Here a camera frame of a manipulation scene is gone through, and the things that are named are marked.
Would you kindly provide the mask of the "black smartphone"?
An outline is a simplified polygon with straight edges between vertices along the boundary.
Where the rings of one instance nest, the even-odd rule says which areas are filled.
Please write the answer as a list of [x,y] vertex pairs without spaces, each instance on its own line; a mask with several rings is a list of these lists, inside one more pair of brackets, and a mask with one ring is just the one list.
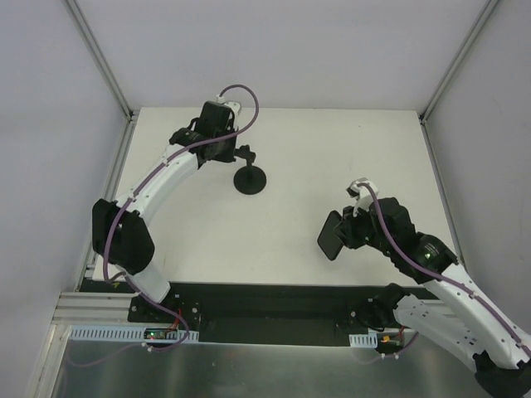
[[341,223],[342,217],[337,211],[331,211],[319,233],[317,244],[325,257],[334,261],[343,248],[343,242],[335,232],[335,227]]

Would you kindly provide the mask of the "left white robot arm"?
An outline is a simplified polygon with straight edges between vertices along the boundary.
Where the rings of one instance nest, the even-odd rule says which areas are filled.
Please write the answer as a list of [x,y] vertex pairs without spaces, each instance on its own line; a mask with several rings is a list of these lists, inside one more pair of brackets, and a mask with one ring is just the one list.
[[177,186],[204,163],[230,161],[240,113],[238,102],[222,97],[205,102],[197,118],[173,133],[144,177],[113,201],[99,199],[92,207],[92,249],[149,298],[146,311],[156,322],[169,321],[176,304],[167,297],[170,283],[153,262],[149,224]]

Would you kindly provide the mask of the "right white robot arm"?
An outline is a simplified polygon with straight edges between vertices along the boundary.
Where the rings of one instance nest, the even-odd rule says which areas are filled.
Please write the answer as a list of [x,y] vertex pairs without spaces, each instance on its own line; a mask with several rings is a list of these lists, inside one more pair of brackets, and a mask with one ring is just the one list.
[[377,250],[457,317],[452,321],[430,310],[391,283],[357,309],[363,326],[381,331],[398,323],[413,329],[465,364],[492,397],[530,392],[529,334],[502,314],[443,241],[417,231],[396,198],[356,196],[353,206],[329,213],[318,244],[329,260],[343,248]]

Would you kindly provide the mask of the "black phone stand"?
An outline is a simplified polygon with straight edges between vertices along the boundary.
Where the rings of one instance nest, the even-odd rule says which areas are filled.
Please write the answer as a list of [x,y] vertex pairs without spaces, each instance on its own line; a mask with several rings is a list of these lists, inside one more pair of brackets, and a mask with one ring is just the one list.
[[235,149],[234,156],[246,161],[246,165],[238,169],[234,175],[235,189],[248,196],[262,192],[266,187],[267,177],[261,168],[254,165],[256,153],[251,151],[249,145],[242,145]]

